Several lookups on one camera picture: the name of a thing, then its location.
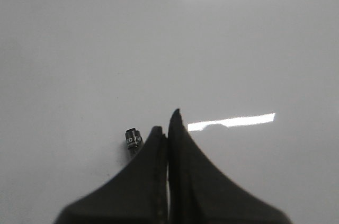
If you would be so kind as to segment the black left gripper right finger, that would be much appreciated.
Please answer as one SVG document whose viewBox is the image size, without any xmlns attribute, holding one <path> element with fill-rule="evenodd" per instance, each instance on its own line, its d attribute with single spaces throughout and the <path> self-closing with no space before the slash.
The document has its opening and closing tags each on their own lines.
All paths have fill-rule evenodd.
<svg viewBox="0 0 339 224">
<path fill-rule="evenodd" d="M 290 223 L 224 175 L 196 145 L 179 109 L 168 127 L 170 223 Z"/>
</svg>

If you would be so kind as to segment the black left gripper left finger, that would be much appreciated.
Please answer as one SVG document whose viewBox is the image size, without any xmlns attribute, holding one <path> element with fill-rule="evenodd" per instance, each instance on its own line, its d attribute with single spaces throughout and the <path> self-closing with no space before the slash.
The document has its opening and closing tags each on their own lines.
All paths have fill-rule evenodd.
<svg viewBox="0 0 339 224">
<path fill-rule="evenodd" d="M 55 223 L 167 223 L 167 147 L 162 127 L 154 126 L 123 170 L 66 206 Z"/>
</svg>

